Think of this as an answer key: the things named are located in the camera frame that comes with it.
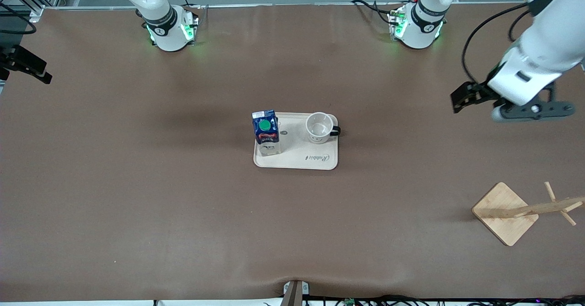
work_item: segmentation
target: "green cap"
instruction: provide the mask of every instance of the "green cap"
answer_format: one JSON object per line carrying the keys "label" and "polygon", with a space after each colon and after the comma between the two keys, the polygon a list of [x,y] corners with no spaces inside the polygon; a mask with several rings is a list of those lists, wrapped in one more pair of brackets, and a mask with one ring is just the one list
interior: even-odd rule
{"label": "green cap", "polygon": [[261,120],[260,123],[258,123],[258,127],[260,127],[260,129],[262,131],[268,131],[268,130],[270,130],[272,125],[270,124],[270,121],[268,121],[268,120]]}

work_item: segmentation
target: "wooden stand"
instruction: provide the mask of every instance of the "wooden stand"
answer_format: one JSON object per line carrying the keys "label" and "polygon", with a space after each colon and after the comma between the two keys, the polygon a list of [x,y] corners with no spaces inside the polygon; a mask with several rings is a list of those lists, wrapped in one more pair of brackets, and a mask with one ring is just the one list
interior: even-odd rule
{"label": "wooden stand", "polygon": [[560,212],[571,225],[576,225],[568,212],[583,206],[585,196],[557,201],[548,181],[545,185],[550,203],[528,205],[505,183],[497,183],[475,204],[472,212],[507,246],[513,246],[537,221],[539,214]]}

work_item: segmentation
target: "white label on carton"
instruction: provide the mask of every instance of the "white label on carton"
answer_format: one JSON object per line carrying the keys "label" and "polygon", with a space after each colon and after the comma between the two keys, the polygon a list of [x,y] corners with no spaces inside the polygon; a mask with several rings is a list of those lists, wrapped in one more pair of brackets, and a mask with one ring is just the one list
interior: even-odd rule
{"label": "white label on carton", "polygon": [[255,112],[252,113],[252,118],[261,118],[261,117],[265,117],[266,115],[264,115],[264,112]]}

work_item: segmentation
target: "black mug handle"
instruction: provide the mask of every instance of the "black mug handle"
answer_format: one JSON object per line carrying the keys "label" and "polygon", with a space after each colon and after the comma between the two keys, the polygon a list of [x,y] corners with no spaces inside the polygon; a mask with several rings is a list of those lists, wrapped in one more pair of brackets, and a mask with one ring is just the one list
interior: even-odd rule
{"label": "black mug handle", "polygon": [[333,126],[333,129],[330,133],[330,136],[335,137],[336,135],[339,135],[341,133],[341,128],[338,127],[337,125]]}

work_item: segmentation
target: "square wooden base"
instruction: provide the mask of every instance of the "square wooden base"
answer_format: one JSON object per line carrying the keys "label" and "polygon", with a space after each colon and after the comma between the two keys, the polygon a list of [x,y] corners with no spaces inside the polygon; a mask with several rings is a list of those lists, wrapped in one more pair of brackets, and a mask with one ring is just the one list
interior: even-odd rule
{"label": "square wooden base", "polygon": [[513,246],[537,221],[538,215],[502,219],[496,218],[498,209],[514,209],[527,205],[505,183],[497,183],[475,204],[472,212],[502,243]]}

